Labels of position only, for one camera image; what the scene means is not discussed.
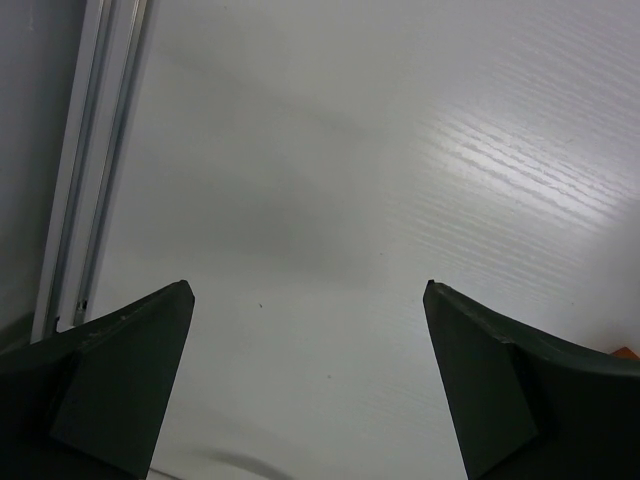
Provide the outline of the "orange arch wood block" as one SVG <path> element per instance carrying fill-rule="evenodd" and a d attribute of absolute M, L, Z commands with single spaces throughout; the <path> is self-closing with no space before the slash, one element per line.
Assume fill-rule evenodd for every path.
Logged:
<path fill-rule="evenodd" d="M 630 360 L 640 359 L 640 356 L 628 347 L 619 348 L 616 351 L 614 351 L 612 355 L 617 358 L 624 358 L 624 359 L 630 359 Z"/>

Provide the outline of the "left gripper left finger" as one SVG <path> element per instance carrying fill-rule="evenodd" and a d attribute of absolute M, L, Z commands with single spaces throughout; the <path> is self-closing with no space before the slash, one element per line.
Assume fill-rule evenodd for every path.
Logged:
<path fill-rule="evenodd" d="M 3 354 L 2 478 L 146 478 L 194 305 L 181 280 Z"/>

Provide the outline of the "aluminium frame rail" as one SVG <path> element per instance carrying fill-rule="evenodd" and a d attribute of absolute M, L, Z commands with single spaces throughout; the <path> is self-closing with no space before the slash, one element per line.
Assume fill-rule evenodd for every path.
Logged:
<path fill-rule="evenodd" d="M 154 1 L 86 5 L 30 340 L 89 319 Z"/>

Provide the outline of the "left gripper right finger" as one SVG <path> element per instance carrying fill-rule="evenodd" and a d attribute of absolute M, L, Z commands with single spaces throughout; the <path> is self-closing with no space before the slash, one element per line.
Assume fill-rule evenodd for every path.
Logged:
<path fill-rule="evenodd" d="M 636 479 L 639 363 L 431 280 L 431 343 L 470 479 Z"/>

